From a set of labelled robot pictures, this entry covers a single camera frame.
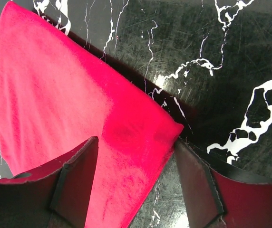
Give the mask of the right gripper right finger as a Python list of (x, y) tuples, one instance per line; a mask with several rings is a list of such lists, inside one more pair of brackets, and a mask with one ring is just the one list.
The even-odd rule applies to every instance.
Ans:
[(175, 142), (189, 226), (272, 228), (272, 179)]

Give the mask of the red polo shirt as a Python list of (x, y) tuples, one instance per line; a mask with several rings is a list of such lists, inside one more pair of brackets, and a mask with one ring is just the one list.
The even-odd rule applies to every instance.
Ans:
[(16, 175), (99, 138), (85, 226), (126, 228), (183, 126), (152, 98), (35, 13), (0, 16), (0, 152)]

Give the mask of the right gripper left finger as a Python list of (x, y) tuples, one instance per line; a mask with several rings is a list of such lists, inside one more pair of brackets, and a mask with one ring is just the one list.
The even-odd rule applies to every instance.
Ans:
[(43, 165), (0, 179), (0, 228), (83, 228), (97, 155), (93, 136)]

